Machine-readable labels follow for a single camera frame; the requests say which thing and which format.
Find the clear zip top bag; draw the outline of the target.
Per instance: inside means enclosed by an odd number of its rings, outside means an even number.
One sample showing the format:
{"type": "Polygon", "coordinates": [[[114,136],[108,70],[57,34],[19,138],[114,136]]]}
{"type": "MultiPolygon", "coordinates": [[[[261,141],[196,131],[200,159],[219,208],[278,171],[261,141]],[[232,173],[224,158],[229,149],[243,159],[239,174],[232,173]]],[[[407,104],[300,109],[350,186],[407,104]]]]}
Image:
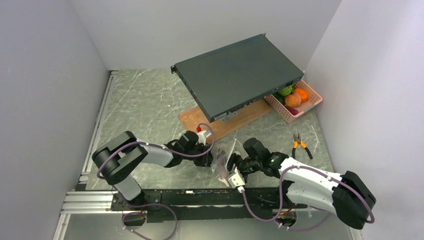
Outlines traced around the clear zip top bag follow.
{"type": "Polygon", "coordinates": [[[232,170],[228,170],[227,165],[232,154],[238,154],[243,159],[248,157],[242,143],[240,143],[237,139],[229,142],[216,143],[211,150],[211,154],[213,156],[213,161],[210,167],[218,180],[220,176],[230,175],[232,170]]]}

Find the purple fake eggplant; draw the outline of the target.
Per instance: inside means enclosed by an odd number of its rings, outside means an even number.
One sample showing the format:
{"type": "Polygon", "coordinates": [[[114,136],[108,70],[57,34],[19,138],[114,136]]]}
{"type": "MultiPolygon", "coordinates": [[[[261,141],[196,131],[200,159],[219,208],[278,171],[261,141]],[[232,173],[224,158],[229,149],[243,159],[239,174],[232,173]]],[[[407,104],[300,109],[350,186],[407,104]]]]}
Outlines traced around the purple fake eggplant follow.
{"type": "Polygon", "coordinates": [[[293,115],[293,116],[296,116],[296,115],[298,115],[299,114],[299,111],[297,110],[297,109],[294,109],[294,108],[292,108],[292,107],[289,107],[289,106],[287,106],[287,105],[285,105],[284,106],[289,112],[290,112],[290,114],[291,115],[293,115]]]}

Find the red orange fake peach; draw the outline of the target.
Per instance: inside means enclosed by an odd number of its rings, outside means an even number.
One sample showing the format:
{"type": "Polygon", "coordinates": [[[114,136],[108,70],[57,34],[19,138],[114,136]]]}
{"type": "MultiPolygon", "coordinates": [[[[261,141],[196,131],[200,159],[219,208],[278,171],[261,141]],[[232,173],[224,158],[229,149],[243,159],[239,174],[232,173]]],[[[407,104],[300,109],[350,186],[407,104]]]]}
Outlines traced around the red orange fake peach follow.
{"type": "Polygon", "coordinates": [[[286,106],[289,106],[291,108],[297,108],[302,104],[301,97],[297,93],[293,93],[293,94],[285,96],[284,103],[286,106]]]}

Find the bumpy green fake fruit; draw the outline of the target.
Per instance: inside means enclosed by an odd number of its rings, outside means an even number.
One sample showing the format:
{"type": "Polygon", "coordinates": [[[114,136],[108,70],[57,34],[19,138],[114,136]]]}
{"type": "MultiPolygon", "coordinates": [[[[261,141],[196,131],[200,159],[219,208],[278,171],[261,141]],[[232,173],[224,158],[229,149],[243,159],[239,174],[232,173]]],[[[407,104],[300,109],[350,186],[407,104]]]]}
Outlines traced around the bumpy green fake fruit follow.
{"type": "Polygon", "coordinates": [[[278,91],[278,93],[279,93],[281,96],[283,96],[283,97],[286,97],[286,96],[288,96],[288,95],[291,95],[291,94],[293,94],[293,93],[294,93],[294,85],[293,85],[293,84],[291,84],[291,85],[289,85],[289,86],[287,86],[287,87],[285,87],[285,88],[283,88],[283,89],[279,90],[279,91],[278,91]]]}

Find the orange fake fruit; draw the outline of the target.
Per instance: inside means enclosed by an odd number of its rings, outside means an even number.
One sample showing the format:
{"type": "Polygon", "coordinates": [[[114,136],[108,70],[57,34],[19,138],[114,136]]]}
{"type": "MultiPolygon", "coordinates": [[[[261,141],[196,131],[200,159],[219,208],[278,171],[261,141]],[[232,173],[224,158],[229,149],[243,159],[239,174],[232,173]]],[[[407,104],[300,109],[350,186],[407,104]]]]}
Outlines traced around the orange fake fruit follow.
{"type": "Polygon", "coordinates": [[[309,99],[309,94],[302,88],[295,88],[294,92],[300,95],[301,103],[305,103],[309,99]]]}

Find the pale purple fake radish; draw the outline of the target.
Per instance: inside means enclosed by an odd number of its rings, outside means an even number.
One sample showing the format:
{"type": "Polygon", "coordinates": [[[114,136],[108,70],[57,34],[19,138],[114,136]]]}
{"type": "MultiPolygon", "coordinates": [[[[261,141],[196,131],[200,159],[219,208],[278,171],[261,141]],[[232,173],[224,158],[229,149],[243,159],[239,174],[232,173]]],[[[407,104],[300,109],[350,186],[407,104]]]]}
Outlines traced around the pale purple fake radish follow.
{"type": "Polygon", "coordinates": [[[230,187],[230,184],[228,182],[228,176],[227,175],[222,175],[219,177],[219,180],[227,187],[230,187]]]}

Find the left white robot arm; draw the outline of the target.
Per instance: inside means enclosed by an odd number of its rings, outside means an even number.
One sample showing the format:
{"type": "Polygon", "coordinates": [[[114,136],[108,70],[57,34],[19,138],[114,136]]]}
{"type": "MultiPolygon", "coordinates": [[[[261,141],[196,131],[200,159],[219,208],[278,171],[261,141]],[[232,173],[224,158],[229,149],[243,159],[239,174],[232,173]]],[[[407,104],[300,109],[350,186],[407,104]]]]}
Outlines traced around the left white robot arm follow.
{"type": "Polygon", "coordinates": [[[208,138],[215,137],[211,131],[198,128],[166,144],[153,144],[125,131],[98,148],[91,159],[98,168],[97,177],[118,190],[129,209],[137,210],[145,202],[145,193],[132,177],[133,170],[141,163],[173,168],[184,160],[198,167],[210,167],[213,144],[207,143],[208,138]]]}

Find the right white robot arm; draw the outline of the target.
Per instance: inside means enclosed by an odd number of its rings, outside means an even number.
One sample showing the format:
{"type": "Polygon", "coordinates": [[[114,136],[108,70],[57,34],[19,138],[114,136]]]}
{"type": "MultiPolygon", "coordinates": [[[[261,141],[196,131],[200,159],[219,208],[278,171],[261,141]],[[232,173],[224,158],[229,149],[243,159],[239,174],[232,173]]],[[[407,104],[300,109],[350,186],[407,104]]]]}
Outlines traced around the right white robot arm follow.
{"type": "Polygon", "coordinates": [[[333,214],[357,230],[375,222],[372,209],[376,198],[356,173],[335,173],[309,166],[285,153],[270,152],[254,137],[248,139],[243,148],[247,153],[246,158],[231,153],[225,162],[229,172],[227,180],[232,188],[242,194],[248,212],[256,220],[275,222],[282,227],[283,208],[301,204],[333,214]],[[279,180],[275,194],[278,212],[269,219],[255,215],[247,199],[247,177],[258,171],[279,180]]]}

